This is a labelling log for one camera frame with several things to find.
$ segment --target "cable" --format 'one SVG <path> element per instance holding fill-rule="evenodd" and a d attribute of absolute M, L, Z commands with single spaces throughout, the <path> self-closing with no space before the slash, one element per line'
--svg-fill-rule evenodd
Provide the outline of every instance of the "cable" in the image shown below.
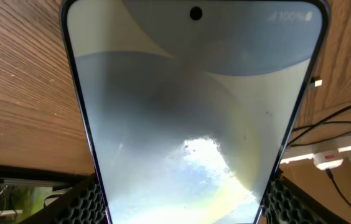
<path fill-rule="evenodd" d="M 336 181 L 333 178 L 332 171 L 330 169 L 326 169 L 325 171 L 326 171 L 327 176 L 329 177 L 329 179 L 332 181 L 333 185 L 335 186 L 335 188 L 336 188 L 337 192 L 339 193 L 339 195 L 343 198 L 345 203 L 347 203 L 351 207 L 351 203 L 344 197 L 344 195 L 340 191 L 339 187 L 337 186 Z"/>
<path fill-rule="evenodd" d="M 324 122 L 323 124 L 351 124 L 351 121 L 327 121 L 327 122 Z M 298 127 L 298 128 L 293 129 L 293 131 L 299 131 L 301 129 L 309 128 L 311 126 L 312 125 Z M 331 138 L 322 139 L 322 140 L 318 140 L 318 141 L 314 141 L 314 142 L 310 142 L 310 143 L 292 144 L 292 145 L 289 145 L 289 147 L 309 146 L 309 145 L 312 145 L 312 144 L 318 144 L 318 143 L 326 142 L 326 141 L 329 141 L 329 140 L 332 140 L 332 139 L 337 139 L 339 137 L 346 136 L 348 134 L 351 134 L 351 131 L 347 131 L 346 133 L 342 133 L 342 134 L 339 134 L 339 135 L 331 137 Z"/>
<path fill-rule="evenodd" d="M 335 117 L 335 116 L 337 116 L 337 115 L 339 115 L 341 113 L 344 113 L 344 112 L 346 112 L 348 110 L 351 110 L 351 105 L 350 106 L 346 106 L 345 108 L 342 108 L 341 110 L 338 110 L 335 113 L 332 113 L 331 115 L 327 116 L 326 118 L 324 118 L 324 119 L 318 121 L 317 123 L 313 124 L 312 126 L 307 128 L 305 131 L 303 131 L 301 134 L 299 134 L 297 137 L 295 137 L 294 139 L 289 141 L 287 146 L 290 146 L 292 143 L 294 143 L 298 139 L 302 138 L 303 136 L 305 136 L 307 133 L 309 133 L 314 128 L 318 127 L 319 125 L 324 124 L 326 121 L 328 121 L 328 120 L 332 119 L 333 117 Z"/>

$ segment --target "smartphone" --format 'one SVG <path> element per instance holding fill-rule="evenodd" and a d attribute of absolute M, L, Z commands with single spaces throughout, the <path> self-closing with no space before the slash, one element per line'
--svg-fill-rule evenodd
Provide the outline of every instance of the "smartphone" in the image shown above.
<path fill-rule="evenodd" d="M 108 221 L 258 222 L 327 5 L 69 0 L 60 24 Z"/>

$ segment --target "wooden table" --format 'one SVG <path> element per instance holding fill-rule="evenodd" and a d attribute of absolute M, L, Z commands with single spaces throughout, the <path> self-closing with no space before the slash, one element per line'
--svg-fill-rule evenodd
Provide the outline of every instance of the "wooden table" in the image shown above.
<path fill-rule="evenodd" d="M 0 164 L 93 172 L 59 28 L 60 1 L 0 1 Z M 351 104 L 351 0 L 331 2 L 332 25 L 296 126 Z M 336 120 L 351 120 L 351 111 Z M 303 141 L 351 126 L 325 126 Z"/>

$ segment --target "red label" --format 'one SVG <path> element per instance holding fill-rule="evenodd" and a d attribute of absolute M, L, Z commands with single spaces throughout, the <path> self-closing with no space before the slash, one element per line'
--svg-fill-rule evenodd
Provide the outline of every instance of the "red label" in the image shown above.
<path fill-rule="evenodd" d="M 335 155 L 327 155 L 327 156 L 325 156 L 325 159 L 333 159 L 333 158 L 335 158 Z"/>

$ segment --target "phone frame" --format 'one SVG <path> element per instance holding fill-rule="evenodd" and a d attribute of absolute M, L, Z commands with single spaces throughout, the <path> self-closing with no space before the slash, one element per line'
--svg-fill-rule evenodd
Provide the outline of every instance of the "phone frame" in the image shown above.
<path fill-rule="evenodd" d="M 106 200 L 106 194 L 105 194 L 105 188 L 103 186 L 103 182 L 102 182 L 102 177 L 101 177 L 101 172 L 100 172 L 100 167 L 98 164 L 98 159 L 95 153 L 95 148 L 94 148 L 94 143 L 93 143 L 93 138 L 91 135 L 91 130 L 90 130 L 90 125 L 88 123 L 88 118 L 87 118 L 87 111 L 85 108 L 85 104 L 84 104 L 84 99 L 83 99 L 83 94 L 82 94 L 82 88 L 80 86 L 80 81 L 78 78 L 78 73 L 77 73 L 77 68 L 76 68 L 76 63 L 75 63 L 75 57 L 73 55 L 73 50 L 72 50 L 72 45 L 70 42 L 70 36 L 69 36 L 69 32 L 68 32 L 68 25 L 67 25 L 67 17 L 68 17 L 68 10 L 70 9 L 70 6 L 77 0 L 63 0 L 60 6 L 60 10 L 59 10 L 59 22 L 60 22 L 60 27 L 61 27 L 61 31 L 62 31 L 62 37 L 63 37 L 63 42 L 65 45 L 65 50 L 67 53 L 67 57 L 68 57 L 68 62 L 69 62 L 69 67 L 70 67 L 70 72 L 72 74 L 72 78 L 73 78 L 73 84 L 75 85 L 75 91 L 76 91 L 76 96 L 77 96 L 77 101 L 79 104 L 79 108 L 80 108 L 80 113 L 82 115 L 82 120 L 83 120 L 83 125 L 84 125 L 84 129 L 86 132 L 86 137 L 87 137 L 87 141 L 88 141 L 88 146 L 90 148 L 90 153 L 91 153 L 91 157 L 93 159 L 93 163 L 94 163 L 94 169 L 95 172 L 97 174 L 97 178 L 98 181 L 101 185 L 101 192 L 102 192 L 102 196 L 103 196 L 103 200 L 105 203 L 105 212 L 106 212 L 106 217 L 108 219 L 108 223 L 109 224 L 115 224 L 112 222 L 111 219 L 111 215 L 110 215 L 110 209 L 108 206 L 108 202 Z M 297 120 L 297 116 L 300 112 L 301 109 L 301 105 L 303 102 L 303 99 L 307 93 L 307 89 L 308 86 L 311 83 L 311 76 L 313 74 L 313 72 L 315 71 L 316 65 L 317 65 L 317 61 L 319 58 L 319 55 L 322 51 L 322 47 L 324 45 L 324 41 L 326 40 L 328 31 L 329 31 L 329 26 L 330 26 L 330 9 L 329 9 L 329 5 L 325 0 L 227 0 L 227 1 L 293 1 L 293 2 L 308 2 L 311 3 L 313 5 L 315 5 L 321 12 L 322 15 L 322 27 L 321 27 L 321 32 L 319 33 L 318 36 L 318 40 L 316 43 L 316 46 L 314 48 L 314 51 L 312 53 L 312 57 L 311 60 L 309 62 L 308 68 L 307 68 L 307 72 L 304 76 L 303 79 L 303 83 L 301 85 L 299 94 L 297 95 L 297 100 L 296 100 L 296 104 L 294 105 L 293 111 L 292 111 L 292 115 L 289 119 L 289 123 L 288 126 L 286 128 L 284 137 L 282 139 L 282 143 L 281 146 L 279 147 L 279 151 L 278 151 L 278 155 L 276 156 L 276 160 L 273 166 L 273 169 L 271 171 L 271 174 L 269 176 L 266 188 L 265 188 L 265 192 L 268 189 L 270 180 L 274 177 L 278 167 L 279 167 L 279 163 L 281 162 L 281 158 L 282 155 L 284 153 L 284 150 L 286 149 L 286 145 L 289 141 L 289 137 L 291 135 L 292 129 L 294 127 L 294 124 Z M 265 192 L 261 198 L 261 202 L 260 202 L 260 206 L 258 208 L 258 211 L 256 213 L 256 217 L 253 223 L 258 223 L 259 219 L 260 219 L 260 215 L 262 212 L 262 204 L 263 204 L 263 199 L 265 196 Z"/>

